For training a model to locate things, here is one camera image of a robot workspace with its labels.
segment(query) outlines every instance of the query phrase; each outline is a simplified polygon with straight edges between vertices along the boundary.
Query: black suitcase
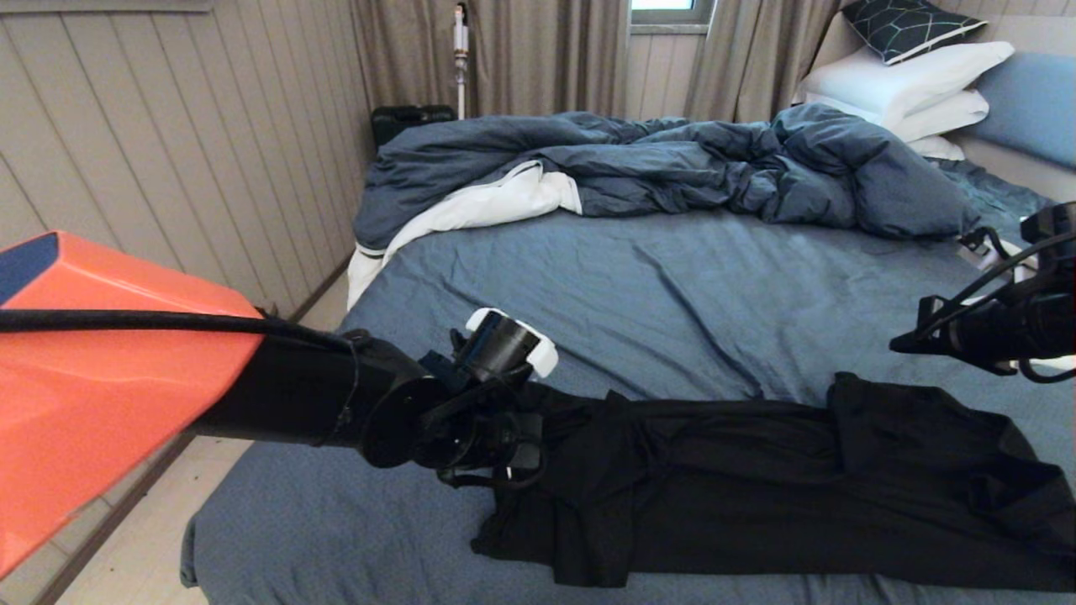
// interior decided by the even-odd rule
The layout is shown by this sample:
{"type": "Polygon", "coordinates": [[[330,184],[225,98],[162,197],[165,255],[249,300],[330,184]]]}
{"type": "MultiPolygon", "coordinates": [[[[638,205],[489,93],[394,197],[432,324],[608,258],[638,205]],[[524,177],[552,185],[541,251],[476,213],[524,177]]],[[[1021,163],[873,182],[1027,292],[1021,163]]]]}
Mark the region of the black suitcase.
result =
{"type": "Polygon", "coordinates": [[[456,110],[449,105],[378,108],[370,114],[373,144],[380,149],[407,128],[434,122],[452,122],[455,118],[456,110]]]}

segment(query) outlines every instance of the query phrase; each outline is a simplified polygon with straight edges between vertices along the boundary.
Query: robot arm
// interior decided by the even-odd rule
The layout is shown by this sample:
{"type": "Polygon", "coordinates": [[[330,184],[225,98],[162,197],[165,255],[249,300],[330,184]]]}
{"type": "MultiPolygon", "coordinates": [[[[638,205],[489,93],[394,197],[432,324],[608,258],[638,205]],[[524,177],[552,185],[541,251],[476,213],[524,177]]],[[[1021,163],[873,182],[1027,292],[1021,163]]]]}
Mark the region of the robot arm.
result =
{"type": "Polygon", "coordinates": [[[541,418],[514,391],[555,348],[491,309],[467,327],[451,358],[416,362],[68,234],[0,253],[0,577],[185,428],[351,447],[450,486],[533,482],[541,418]],[[464,474],[490,467],[514,477],[464,474]]]}
{"type": "MultiPolygon", "coordinates": [[[[996,234],[990,234],[1000,249],[996,234]]],[[[1039,211],[1021,223],[1020,235],[1032,245],[1008,256],[952,300],[929,296],[919,301],[915,330],[894,338],[900,353],[949,355],[988,371],[1008,376],[1020,371],[1035,382],[1072,378],[1076,370],[1042,376],[1030,360],[1071,355],[1076,349],[1073,266],[1076,263],[1076,202],[1039,211]],[[982,286],[1036,257],[1037,271],[1023,281],[1008,281],[991,294],[966,304],[982,286]]]]}

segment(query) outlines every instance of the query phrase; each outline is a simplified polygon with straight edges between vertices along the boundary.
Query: patterned pillow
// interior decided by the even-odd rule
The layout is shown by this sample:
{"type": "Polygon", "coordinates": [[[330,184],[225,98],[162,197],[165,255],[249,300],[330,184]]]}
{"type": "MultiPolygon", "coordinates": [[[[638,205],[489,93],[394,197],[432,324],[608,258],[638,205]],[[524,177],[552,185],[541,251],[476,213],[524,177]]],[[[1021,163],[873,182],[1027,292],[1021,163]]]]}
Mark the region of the patterned pillow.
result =
{"type": "Polygon", "coordinates": [[[947,13],[925,0],[860,0],[841,12],[886,65],[962,42],[988,23],[947,13]]]}

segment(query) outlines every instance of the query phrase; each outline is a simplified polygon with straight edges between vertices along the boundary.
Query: floor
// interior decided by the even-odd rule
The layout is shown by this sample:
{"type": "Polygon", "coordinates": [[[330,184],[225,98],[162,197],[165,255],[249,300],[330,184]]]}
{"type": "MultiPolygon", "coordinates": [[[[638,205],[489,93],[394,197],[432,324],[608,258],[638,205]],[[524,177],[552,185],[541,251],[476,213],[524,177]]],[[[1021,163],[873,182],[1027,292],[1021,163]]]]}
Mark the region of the floor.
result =
{"type": "MultiPolygon", "coordinates": [[[[346,278],[299,322],[334,329],[343,319],[346,278]]],[[[60,597],[61,605],[203,605],[198,589],[180,583],[180,545],[190,516],[252,441],[196,437],[94,555],[60,597]]]]}

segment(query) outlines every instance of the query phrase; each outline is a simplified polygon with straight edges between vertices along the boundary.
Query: curtain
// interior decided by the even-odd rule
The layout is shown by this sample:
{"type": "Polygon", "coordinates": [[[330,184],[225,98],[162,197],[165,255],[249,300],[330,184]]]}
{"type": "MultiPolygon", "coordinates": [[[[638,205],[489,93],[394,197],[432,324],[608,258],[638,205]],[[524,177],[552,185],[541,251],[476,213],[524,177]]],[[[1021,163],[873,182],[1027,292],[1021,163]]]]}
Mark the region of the curtain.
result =
{"type": "Polygon", "coordinates": [[[756,122],[787,108],[840,0],[718,0],[686,113],[756,122]]]}
{"type": "MultiPolygon", "coordinates": [[[[455,0],[355,0],[370,107],[456,105],[455,0]]],[[[467,115],[626,108],[628,0],[471,0],[467,115]]]]}

